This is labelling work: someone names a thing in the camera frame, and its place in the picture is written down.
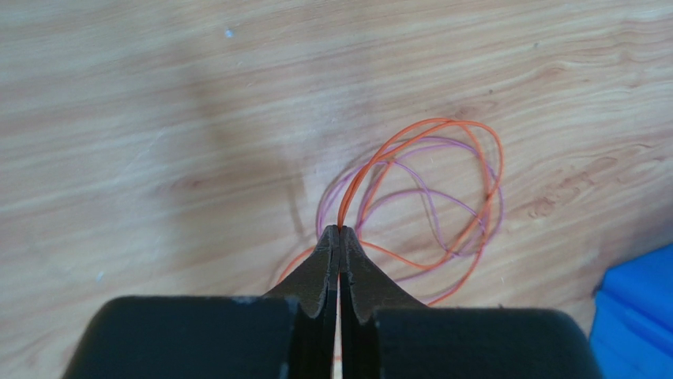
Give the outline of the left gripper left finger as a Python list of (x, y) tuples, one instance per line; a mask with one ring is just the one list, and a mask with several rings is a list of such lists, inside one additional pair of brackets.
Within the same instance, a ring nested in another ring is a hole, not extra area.
[(126, 296), (89, 322), (67, 378), (328, 378), (339, 231), (261, 296)]

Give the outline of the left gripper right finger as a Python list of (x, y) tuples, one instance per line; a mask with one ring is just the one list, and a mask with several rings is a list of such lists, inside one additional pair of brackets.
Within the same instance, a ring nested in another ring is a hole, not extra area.
[(432, 308), (339, 232), (347, 378), (599, 378), (576, 322), (558, 310)]

